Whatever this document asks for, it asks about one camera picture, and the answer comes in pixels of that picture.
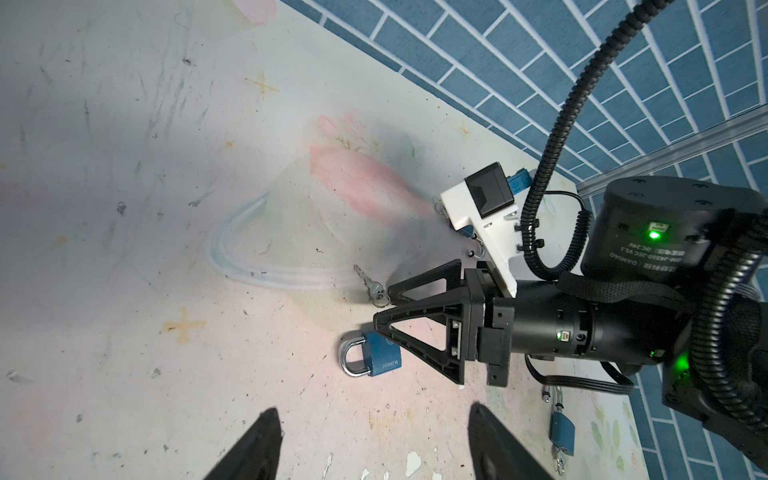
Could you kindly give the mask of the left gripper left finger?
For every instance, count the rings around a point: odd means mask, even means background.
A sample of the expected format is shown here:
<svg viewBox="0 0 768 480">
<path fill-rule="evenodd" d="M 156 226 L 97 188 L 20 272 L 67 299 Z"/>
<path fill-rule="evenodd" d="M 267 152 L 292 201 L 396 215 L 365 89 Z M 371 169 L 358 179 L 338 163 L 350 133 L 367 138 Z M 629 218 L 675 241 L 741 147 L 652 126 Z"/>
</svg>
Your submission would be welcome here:
<svg viewBox="0 0 768 480">
<path fill-rule="evenodd" d="M 268 408 L 259 415 L 204 479 L 275 480 L 282 442 L 283 431 L 278 409 Z"/>
</svg>

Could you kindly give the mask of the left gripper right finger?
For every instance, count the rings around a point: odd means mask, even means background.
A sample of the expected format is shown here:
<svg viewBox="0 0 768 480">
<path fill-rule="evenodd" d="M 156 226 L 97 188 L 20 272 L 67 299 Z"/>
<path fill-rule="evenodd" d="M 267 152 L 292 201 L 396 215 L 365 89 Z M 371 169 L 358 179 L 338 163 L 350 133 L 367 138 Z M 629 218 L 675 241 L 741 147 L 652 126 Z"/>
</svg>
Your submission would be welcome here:
<svg viewBox="0 0 768 480">
<path fill-rule="evenodd" d="M 468 442 L 477 479 L 552 479 L 501 421 L 479 402 L 470 408 Z"/>
</svg>

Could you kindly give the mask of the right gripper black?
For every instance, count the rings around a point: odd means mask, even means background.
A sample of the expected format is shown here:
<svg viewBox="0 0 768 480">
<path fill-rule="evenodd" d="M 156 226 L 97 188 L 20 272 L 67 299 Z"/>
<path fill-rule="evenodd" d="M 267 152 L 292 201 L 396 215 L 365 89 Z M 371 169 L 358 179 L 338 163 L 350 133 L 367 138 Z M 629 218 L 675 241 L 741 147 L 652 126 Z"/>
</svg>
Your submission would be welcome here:
<svg viewBox="0 0 768 480">
<path fill-rule="evenodd" d="M 457 385 L 464 384 L 466 361 L 486 364 L 487 382 L 505 387 L 513 354 L 570 358 L 596 350 L 600 330 L 590 302 L 537 281 L 522 282 L 509 298 L 487 270 L 467 269 L 463 280 L 462 271 L 455 259 L 388 286 L 399 306 L 376 313 L 374 330 Z M 397 327 L 420 318 L 443 325 L 442 347 Z"/>
</svg>

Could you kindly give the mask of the small silver key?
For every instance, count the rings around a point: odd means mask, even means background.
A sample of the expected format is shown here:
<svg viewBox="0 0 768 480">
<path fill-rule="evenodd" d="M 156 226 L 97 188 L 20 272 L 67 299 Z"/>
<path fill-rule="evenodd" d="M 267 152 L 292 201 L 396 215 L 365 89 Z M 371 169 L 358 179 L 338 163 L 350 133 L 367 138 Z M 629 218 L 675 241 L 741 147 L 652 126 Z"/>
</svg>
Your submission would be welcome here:
<svg viewBox="0 0 768 480">
<path fill-rule="evenodd" d="M 377 308 L 385 308 L 389 306 L 391 300 L 385 286 L 382 283 L 371 279 L 359 265 L 354 264 L 353 268 L 357 275 L 363 280 L 371 303 Z"/>
</svg>

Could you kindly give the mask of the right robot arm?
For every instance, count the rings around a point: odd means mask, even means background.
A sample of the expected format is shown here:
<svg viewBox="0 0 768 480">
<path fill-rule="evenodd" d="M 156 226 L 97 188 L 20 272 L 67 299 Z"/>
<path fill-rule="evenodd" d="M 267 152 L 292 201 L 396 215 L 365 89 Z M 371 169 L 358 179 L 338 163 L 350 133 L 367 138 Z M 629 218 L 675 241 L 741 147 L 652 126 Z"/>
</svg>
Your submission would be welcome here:
<svg viewBox="0 0 768 480">
<path fill-rule="evenodd" d="M 487 237 L 515 202 L 499 164 L 458 185 L 466 223 L 488 259 L 454 260 L 388 290 L 374 330 L 456 384 L 469 361 L 508 383 L 512 354 L 526 362 L 594 360 L 606 380 L 537 374 L 548 387 L 614 395 L 631 375 L 662 369 L 662 401 L 767 464 L 767 306 L 749 281 L 767 253 L 767 202 L 758 192 L 672 177 L 610 182 L 601 210 L 577 215 L 564 258 L 540 258 L 538 209 L 567 138 L 605 70 L 662 1 L 637 4 L 580 74 L 547 140 L 520 217 Z"/>
</svg>

